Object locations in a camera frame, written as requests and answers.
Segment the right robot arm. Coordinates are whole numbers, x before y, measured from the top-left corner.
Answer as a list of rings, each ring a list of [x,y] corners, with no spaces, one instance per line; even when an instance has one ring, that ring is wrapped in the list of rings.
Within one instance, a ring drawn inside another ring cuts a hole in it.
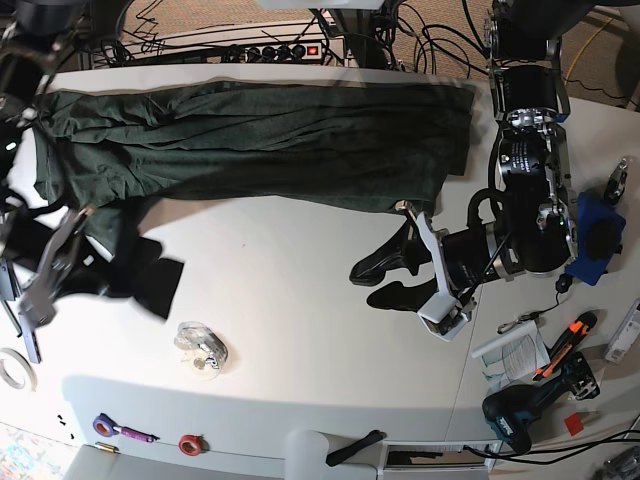
[[[16,1],[1,35],[1,175],[7,177],[22,135],[39,119],[43,80],[52,80],[75,49],[84,1]],[[132,298],[167,319],[183,270],[162,246],[142,237],[138,225],[154,202],[142,200],[115,227],[111,259],[100,255],[85,232],[96,211],[71,206],[68,191],[31,208],[1,182],[1,259],[31,272],[19,307],[19,330],[28,336],[50,323],[57,300],[75,294]]]

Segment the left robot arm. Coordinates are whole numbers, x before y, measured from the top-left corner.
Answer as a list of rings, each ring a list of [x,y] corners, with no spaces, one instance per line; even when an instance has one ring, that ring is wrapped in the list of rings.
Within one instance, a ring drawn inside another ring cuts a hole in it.
[[[435,230],[412,204],[405,223],[358,262],[350,279],[378,310],[415,313],[449,340],[471,319],[479,286],[549,273],[578,254],[577,198],[566,157],[563,35],[589,1],[496,1],[474,43],[487,62],[497,133],[488,184],[467,207],[466,226]]]

